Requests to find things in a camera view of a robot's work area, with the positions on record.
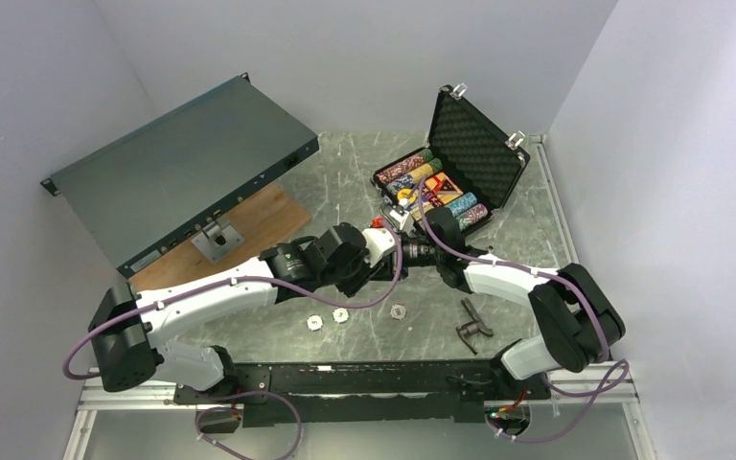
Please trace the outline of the yellow big blind button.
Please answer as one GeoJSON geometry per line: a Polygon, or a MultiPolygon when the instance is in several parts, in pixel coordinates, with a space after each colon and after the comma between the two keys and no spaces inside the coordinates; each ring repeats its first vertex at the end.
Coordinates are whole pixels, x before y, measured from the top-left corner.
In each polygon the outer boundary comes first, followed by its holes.
{"type": "Polygon", "coordinates": [[[397,199],[401,206],[409,207],[416,202],[417,192],[413,189],[402,189],[398,191],[397,199]]]}

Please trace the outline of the red poker chip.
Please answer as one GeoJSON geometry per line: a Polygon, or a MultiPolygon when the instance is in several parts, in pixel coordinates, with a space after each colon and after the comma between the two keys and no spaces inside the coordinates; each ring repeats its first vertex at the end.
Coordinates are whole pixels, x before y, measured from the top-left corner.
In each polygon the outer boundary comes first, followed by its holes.
{"type": "Polygon", "coordinates": [[[406,317],[406,308],[403,305],[396,304],[391,307],[389,314],[395,320],[403,320],[406,317]]]}

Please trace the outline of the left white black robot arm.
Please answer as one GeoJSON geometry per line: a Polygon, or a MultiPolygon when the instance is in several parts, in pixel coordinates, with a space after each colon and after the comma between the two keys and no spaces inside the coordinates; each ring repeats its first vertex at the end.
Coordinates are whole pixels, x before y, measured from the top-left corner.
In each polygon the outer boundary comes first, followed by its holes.
{"type": "Polygon", "coordinates": [[[148,380],[201,391],[222,403],[237,389],[235,365],[221,346],[178,342],[188,330],[237,311],[278,305],[296,297],[323,302],[334,286],[353,296],[376,274],[402,277],[403,239],[388,226],[359,230],[341,223],[320,237],[276,244],[222,272],[174,287],[139,291],[129,282],[108,289],[88,326],[86,343],[107,392],[148,380]]]}

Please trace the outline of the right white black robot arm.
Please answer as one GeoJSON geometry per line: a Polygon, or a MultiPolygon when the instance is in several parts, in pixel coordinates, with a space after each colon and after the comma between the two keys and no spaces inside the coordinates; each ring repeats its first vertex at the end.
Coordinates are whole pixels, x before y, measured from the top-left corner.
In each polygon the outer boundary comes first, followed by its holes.
{"type": "Polygon", "coordinates": [[[424,233],[402,241],[405,266],[434,266],[444,283],[529,308],[539,327],[498,352],[490,385],[512,398],[527,379],[563,369],[580,373],[610,354],[626,333],[624,321],[588,270],[580,264],[543,268],[505,261],[465,242],[459,223],[439,208],[425,215],[424,233]]]}

